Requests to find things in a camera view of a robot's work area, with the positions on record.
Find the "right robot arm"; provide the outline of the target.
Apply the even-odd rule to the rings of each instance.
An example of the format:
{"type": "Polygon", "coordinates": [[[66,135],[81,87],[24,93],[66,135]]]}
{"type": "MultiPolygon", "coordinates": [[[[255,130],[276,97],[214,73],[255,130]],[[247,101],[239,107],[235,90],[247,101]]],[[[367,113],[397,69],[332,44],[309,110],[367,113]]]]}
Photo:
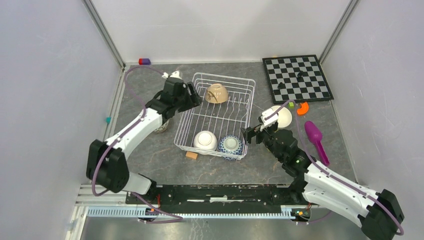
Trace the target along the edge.
{"type": "Polygon", "coordinates": [[[371,240],[392,240],[404,234],[405,215],[396,195],[359,185],[334,172],[298,146],[293,132],[273,124],[241,129],[246,143],[263,144],[294,178],[289,199],[324,207],[353,222],[371,240]]]}

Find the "red floral pattern bowl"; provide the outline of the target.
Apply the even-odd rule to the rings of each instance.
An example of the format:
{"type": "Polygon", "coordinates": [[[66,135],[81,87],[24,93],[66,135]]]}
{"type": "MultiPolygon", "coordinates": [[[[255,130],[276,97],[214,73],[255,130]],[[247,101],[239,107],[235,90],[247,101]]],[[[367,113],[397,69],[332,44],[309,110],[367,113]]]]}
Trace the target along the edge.
{"type": "Polygon", "coordinates": [[[168,129],[170,121],[171,121],[170,119],[167,120],[160,127],[158,127],[157,129],[155,129],[153,132],[154,133],[163,133],[164,131],[166,131],[168,129]]]}

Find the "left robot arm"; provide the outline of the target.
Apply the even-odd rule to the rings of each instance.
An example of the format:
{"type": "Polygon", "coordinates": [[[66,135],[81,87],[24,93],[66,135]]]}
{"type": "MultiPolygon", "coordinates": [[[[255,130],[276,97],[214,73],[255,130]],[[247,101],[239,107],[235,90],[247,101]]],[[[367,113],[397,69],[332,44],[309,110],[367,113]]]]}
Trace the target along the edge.
{"type": "Polygon", "coordinates": [[[175,113],[198,107],[201,102],[192,82],[170,76],[165,80],[163,90],[147,102],[132,122],[107,140],[94,140],[90,144],[86,177],[113,193],[135,192],[145,204],[153,203],[157,198],[153,181],[142,174],[130,172],[127,158],[175,113]]]}

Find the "white bowl outside rack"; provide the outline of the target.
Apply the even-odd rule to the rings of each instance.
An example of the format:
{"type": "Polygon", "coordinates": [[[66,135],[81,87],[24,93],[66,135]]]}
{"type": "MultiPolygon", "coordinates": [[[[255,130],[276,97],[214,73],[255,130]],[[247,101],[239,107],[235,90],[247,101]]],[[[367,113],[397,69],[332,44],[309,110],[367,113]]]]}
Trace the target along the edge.
{"type": "Polygon", "coordinates": [[[277,129],[285,129],[287,128],[293,120],[292,113],[286,107],[280,109],[271,120],[275,120],[271,125],[277,124],[277,129]]]}

